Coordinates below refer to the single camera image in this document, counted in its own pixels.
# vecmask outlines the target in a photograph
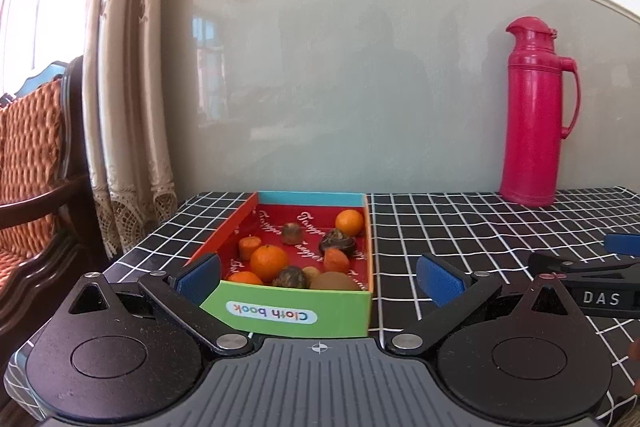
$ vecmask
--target pink thermos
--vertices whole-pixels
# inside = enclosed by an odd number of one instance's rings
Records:
[[[507,142],[500,194],[526,206],[553,204],[560,141],[574,129],[580,111],[580,78],[575,60],[554,51],[556,30],[537,17],[514,20],[509,55]],[[575,76],[577,100],[569,127],[562,126],[562,72]]]

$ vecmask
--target dried fruit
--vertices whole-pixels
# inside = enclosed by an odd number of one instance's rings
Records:
[[[356,251],[356,240],[353,237],[349,237],[342,230],[333,229],[322,236],[319,248],[322,255],[324,255],[324,251],[327,248],[337,248],[350,257]]]
[[[305,273],[302,268],[297,266],[287,266],[283,269],[278,276],[271,283],[273,286],[279,286],[281,288],[300,288],[305,289],[308,287],[306,283]]]
[[[287,223],[282,227],[283,245],[302,245],[302,227],[298,223]]]
[[[360,291],[360,286],[341,272],[324,272],[311,281],[312,290]]]
[[[226,278],[229,282],[241,282],[243,284],[259,284],[262,285],[260,278],[253,272],[244,271],[232,273]]]
[[[242,259],[243,261],[250,260],[251,254],[254,253],[254,251],[258,248],[260,248],[261,245],[262,240],[259,237],[255,237],[255,235],[243,237],[240,241],[238,241],[238,251],[240,253],[240,259]]]
[[[320,275],[320,270],[318,268],[316,268],[315,266],[305,266],[302,271],[305,273],[305,277],[306,277],[306,287],[309,287],[311,284],[311,281],[317,277],[318,275]]]
[[[349,271],[349,258],[337,248],[327,248],[324,250],[324,269],[327,272]]]
[[[289,258],[282,248],[264,245],[251,254],[250,265],[251,271],[262,279],[262,282],[270,283],[289,265]]]
[[[343,210],[335,218],[335,228],[342,230],[345,234],[354,237],[362,232],[364,228],[364,217],[357,210],[350,208]]]

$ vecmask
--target table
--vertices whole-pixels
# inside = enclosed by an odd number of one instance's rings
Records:
[[[136,281],[143,273],[182,266],[249,192],[203,192],[105,271],[110,282]],[[577,261],[610,257],[607,232],[640,233],[640,195],[624,187],[560,190],[556,204],[528,209],[494,192],[368,194],[374,244],[375,285],[370,334],[385,335],[434,309],[415,283],[415,263],[426,251],[466,271],[497,273],[505,283],[529,280],[531,250],[554,250]],[[635,404],[640,364],[626,357],[640,337],[640,321],[589,317],[610,352],[613,378],[598,418],[610,425]],[[24,363],[36,332],[12,358],[4,375],[9,395],[31,415],[42,412],[26,385]]]

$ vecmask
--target cardboard box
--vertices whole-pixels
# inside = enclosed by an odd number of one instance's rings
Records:
[[[356,238],[357,252],[350,276],[363,291],[289,289],[240,284],[221,280],[201,308],[229,326],[242,331],[297,338],[366,337],[369,330],[373,290],[372,244],[367,197],[344,192],[256,192],[242,204],[198,249],[192,259],[217,252],[221,279],[235,271],[250,269],[238,258],[238,241],[258,235],[263,244],[285,250],[289,263],[318,266],[322,234],[334,227],[335,216],[346,208],[361,212],[364,231]],[[288,222],[304,230],[305,244],[282,245],[280,228]]]

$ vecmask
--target lace curtain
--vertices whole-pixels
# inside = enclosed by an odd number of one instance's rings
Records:
[[[177,205],[160,78],[160,0],[89,0],[82,101],[102,237],[119,256]]]

